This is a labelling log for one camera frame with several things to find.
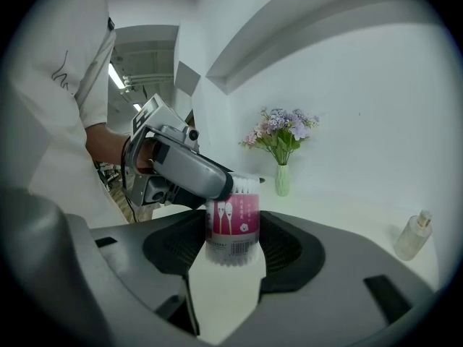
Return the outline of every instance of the cotton swab container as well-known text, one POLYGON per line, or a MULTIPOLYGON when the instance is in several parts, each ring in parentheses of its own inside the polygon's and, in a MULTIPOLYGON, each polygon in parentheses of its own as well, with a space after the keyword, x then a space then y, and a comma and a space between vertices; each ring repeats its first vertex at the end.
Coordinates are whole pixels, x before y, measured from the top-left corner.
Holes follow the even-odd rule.
POLYGON ((242 266, 253 263, 258 255, 260 182, 245 173, 230 175, 233 189, 229 197, 205 204, 205 255, 220 265, 242 266))

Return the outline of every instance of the ceiling light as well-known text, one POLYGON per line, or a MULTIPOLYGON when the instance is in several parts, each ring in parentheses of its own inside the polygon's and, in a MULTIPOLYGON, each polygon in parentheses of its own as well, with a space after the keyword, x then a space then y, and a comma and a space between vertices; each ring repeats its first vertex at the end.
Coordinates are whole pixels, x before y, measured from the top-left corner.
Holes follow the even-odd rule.
POLYGON ((124 83, 117 75, 112 63, 109 64, 109 76, 113 79, 114 83, 120 90, 125 89, 124 83))

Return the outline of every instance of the pink label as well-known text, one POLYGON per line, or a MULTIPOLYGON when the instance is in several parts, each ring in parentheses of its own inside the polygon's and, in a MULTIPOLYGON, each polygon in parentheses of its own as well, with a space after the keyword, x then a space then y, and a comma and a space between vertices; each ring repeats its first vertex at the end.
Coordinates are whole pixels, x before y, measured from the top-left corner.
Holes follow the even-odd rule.
POLYGON ((211 228, 216 234, 241 235, 259 230, 259 196, 257 194, 232 194, 225 202, 213 202, 206 213, 206 236, 211 228))

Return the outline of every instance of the white tabletop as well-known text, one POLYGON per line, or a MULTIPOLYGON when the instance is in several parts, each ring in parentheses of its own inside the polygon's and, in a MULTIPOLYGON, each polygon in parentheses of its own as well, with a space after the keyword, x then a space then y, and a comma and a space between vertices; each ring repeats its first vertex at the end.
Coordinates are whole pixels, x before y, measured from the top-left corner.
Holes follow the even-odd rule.
MULTIPOLYGON (((292 187, 288 197, 278 197, 274 180, 261 184, 260 209, 292 215, 351 231, 375 242, 396 257, 394 242, 416 212, 387 207, 345 194, 292 187)), ((189 210, 170 205, 153 211, 153 218, 189 210)), ((433 290, 439 287, 436 248, 431 236, 411 261, 404 261, 433 290)), ((259 248, 257 261, 243 267, 214 265, 205 258, 205 245, 190 269, 190 289, 200 325, 199 339, 219 344, 253 311, 258 302, 260 279, 266 274, 259 248)))

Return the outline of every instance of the flower vase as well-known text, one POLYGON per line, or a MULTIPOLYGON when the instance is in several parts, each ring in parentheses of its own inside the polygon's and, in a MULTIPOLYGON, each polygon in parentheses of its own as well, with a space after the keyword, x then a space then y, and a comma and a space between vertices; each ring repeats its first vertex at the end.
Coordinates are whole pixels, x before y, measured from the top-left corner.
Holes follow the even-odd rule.
POLYGON ((289 177, 289 166, 277 165, 276 167, 276 176, 275 176, 275 188, 276 193, 280 197, 285 197, 289 194, 290 188, 290 177, 289 177))

